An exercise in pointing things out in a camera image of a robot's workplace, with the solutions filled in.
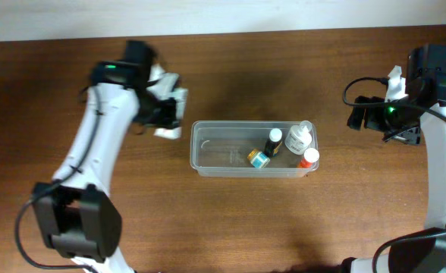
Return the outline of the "white Panadol box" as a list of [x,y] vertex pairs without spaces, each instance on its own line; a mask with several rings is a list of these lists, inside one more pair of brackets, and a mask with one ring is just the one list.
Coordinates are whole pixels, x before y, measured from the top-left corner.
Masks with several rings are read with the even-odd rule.
[[155,137],[161,137],[168,140],[177,140],[181,137],[182,128],[176,127],[174,129],[157,128],[154,131]]

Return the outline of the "orange tube white cap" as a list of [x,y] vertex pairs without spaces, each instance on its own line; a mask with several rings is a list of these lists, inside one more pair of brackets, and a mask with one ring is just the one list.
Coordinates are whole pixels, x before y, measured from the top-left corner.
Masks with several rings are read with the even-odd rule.
[[298,168],[311,168],[319,160],[319,151],[315,148],[308,148],[304,151],[303,157],[297,165]]

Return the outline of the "white squeeze bottle clear cap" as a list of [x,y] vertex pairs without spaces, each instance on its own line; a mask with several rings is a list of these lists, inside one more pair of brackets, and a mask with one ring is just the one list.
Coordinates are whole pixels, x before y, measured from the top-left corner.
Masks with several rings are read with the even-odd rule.
[[302,155],[313,140],[312,128],[310,121],[302,121],[298,125],[293,125],[285,138],[285,146],[293,154]]

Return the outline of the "gold lid balm jar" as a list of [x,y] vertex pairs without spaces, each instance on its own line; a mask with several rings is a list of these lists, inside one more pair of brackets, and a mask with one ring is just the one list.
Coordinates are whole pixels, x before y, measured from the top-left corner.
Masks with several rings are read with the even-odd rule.
[[270,158],[258,149],[253,149],[247,159],[254,168],[264,168],[270,162]]

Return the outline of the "dark bottle white cap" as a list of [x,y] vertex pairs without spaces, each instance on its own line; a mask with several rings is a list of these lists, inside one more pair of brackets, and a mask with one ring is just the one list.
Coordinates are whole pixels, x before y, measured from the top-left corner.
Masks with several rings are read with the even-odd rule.
[[264,154],[269,158],[273,158],[278,154],[281,143],[282,131],[278,128],[271,129],[269,132],[269,138],[265,143]]

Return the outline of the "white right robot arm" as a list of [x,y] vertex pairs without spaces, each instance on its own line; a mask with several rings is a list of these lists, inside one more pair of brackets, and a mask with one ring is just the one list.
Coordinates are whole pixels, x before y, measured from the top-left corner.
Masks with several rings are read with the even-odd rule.
[[348,258],[342,272],[446,272],[446,45],[426,44],[379,82],[385,97],[358,96],[349,128],[383,134],[383,141],[426,142],[428,208],[422,231],[383,243],[370,259]]

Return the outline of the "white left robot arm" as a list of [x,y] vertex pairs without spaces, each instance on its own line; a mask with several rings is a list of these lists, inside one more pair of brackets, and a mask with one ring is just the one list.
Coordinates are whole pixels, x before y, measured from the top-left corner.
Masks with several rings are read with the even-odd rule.
[[119,242],[122,217],[110,200],[121,144],[132,124],[155,128],[170,140],[181,136],[188,91],[165,71],[156,51],[129,40],[117,61],[100,61],[90,74],[86,110],[67,157],[49,183],[37,183],[33,208],[42,241],[72,263],[65,269],[131,272]]

